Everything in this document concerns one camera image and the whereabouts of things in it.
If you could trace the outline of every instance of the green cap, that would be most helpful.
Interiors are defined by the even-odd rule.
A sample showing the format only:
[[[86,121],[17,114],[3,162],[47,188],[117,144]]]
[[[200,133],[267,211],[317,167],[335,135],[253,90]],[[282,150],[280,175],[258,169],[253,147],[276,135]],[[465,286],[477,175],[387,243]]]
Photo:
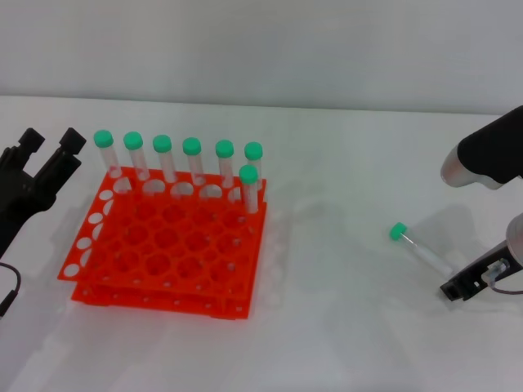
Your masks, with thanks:
[[[168,153],[171,151],[171,138],[167,135],[158,135],[153,139],[153,148],[157,153]]]
[[[397,241],[398,239],[401,238],[402,234],[405,234],[406,231],[407,231],[407,226],[401,222],[398,222],[391,229],[391,232],[389,233],[389,237],[391,237],[391,240]]]
[[[245,145],[245,158],[249,161],[257,161],[263,156],[262,145],[257,141],[251,141]]]
[[[100,129],[99,131],[97,131],[95,133],[94,140],[96,147],[98,147],[99,149],[110,147],[114,143],[111,132],[106,131],[105,129]]]
[[[242,184],[251,185],[258,181],[258,171],[253,165],[245,165],[239,169],[239,179]]]
[[[202,145],[195,137],[188,137],[183,140],[183,152],[187,155],[198,155],[202,152]]]
[[[144,145],[144,141],[141,139],[141,135],[138,132],[126,133],[123,137],[123,143],[125,144],[125,147],[131,151],[139,149]]]
[[[216,155],[218,158],[230,158],[235,153],[235,147],[230,140],[220,140],[216,143]]]

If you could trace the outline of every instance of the white tabletop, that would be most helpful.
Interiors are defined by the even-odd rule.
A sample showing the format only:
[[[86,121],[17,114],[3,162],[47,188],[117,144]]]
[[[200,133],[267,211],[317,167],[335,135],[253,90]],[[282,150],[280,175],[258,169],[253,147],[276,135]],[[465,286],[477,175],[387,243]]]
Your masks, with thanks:
[[[492,116],[270,109],[109,100],[0,98],[0,145],[27,127],[47,138],[27,169],[51,155],[67,127],[89,142],[55,206],[33,217],[2,259],[23,292],[0,321],[0,390],[32,391],[521,391],[523,298],[483,291],[450,305],[444,282],[387,238],[411,226],[457,268],[504,239],[523,183],[452,189],[446,154]],[[265,149],[269,213],[247,321],[72,302],[56,280],[101,182],[91,142],[167,133],[177,166],[197,136],[217,172],[214,143]],[[123,143],[119,156],[129,164]],[[158,166],[152,148],[146,149]],[[13,277],[0,271],[0,296]],[[523,287],[523,274],[503,281]]]

